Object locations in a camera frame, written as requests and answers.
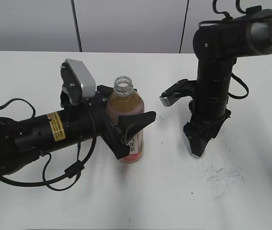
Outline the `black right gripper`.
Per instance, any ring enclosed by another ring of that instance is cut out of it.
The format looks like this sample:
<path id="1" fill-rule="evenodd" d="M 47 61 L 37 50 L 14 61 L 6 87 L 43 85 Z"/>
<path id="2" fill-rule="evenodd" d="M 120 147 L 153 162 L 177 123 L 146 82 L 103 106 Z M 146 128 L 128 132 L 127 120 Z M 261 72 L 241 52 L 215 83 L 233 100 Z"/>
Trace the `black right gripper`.
<path id="1" fill-rule="evenodd" d="M 189 102 L 191 119 L 184 127 L 191 152 L 203 152 L 212 138 L 216 138 L 231 111 L 227 109 L 229 97 L 207 98 L 193 96 Z"/>

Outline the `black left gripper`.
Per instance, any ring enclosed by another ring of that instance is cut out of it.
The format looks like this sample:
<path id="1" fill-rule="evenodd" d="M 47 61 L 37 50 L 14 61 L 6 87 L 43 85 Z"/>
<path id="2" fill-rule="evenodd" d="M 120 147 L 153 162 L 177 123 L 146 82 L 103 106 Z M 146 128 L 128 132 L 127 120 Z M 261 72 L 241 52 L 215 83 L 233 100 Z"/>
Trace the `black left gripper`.
<path id="1" fill-rule="evenodd" d="M 106 103 L 110 95 L 114 92 L 112 87 L 98 85 L 93 98 L 88 98 L 84 102 L 89 115 L 93 117 L 95 133 L 112 150 L 118 160 L 129 155 L 128 143 L 136 134 L 145 127 L 153 123 L 156 119 L 156 112 L 149 111 L 137 115 L 121 115 L 118 117 L 118 133 L 106 112 Z"/>

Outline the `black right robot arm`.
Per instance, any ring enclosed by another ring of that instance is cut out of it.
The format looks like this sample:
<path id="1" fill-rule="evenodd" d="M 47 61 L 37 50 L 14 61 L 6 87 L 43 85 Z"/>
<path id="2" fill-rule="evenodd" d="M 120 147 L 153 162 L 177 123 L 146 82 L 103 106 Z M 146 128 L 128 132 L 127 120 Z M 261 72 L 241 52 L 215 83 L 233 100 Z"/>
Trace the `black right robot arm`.
<path id="1" fill-rule="evenodd" d="M 238 58 L 272 54 L 272 10 L 248 8 L 244 16 L 219 22 L 202 22 L 193 38 L 198 59 L 197 78 L 186 86 L 191 97 L 191 119 L 183 130 L 191 153 L 204 155 L 231 115 L 227 109 L 230 81 Z"/>

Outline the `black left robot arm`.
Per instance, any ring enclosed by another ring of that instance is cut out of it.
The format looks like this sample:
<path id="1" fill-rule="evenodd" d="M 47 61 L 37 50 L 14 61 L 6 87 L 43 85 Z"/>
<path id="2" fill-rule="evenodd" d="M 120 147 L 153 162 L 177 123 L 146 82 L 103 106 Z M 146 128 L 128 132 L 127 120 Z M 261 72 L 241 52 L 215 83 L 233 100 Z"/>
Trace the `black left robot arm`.
<path id="1" fill-rule="evenodd" d="M 0 117 L 0 175 L 12 174 L 45 153 L 79 141 L 101 137 L 117 159 L 129 155 L 129 141 L 155 121 L 154 111 L 121 115 L 113 124 L 106 112 L 113 90 L 100 85 L 95 96 L 73 104 L 66 92 L 60 95 L 60 111 L 15 121 Z"/>

